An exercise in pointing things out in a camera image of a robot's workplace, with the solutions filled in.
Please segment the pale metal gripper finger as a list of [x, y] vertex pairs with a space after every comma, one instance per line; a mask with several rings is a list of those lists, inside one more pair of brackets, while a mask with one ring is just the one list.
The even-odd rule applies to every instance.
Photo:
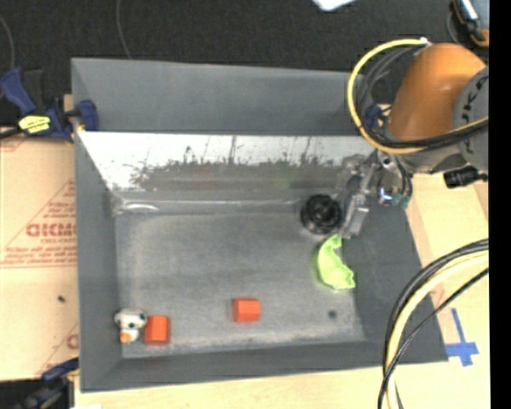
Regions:
[[342, 238], [350, 237], [350, 225], [352, 223], [353, 213], [354, 213], [354, 202], [353, 202], [352, 198], [348, 198], [345, 201], [343, 223], [342, 223], [342, 226], [340, 229], [340, 236]]
[[350, 226], [352, 236], [359, 235], [369, 212], [370, 207], [367, 204], [367, 198], [364, 195], [356, 195], [353, 199], [353, 215]]

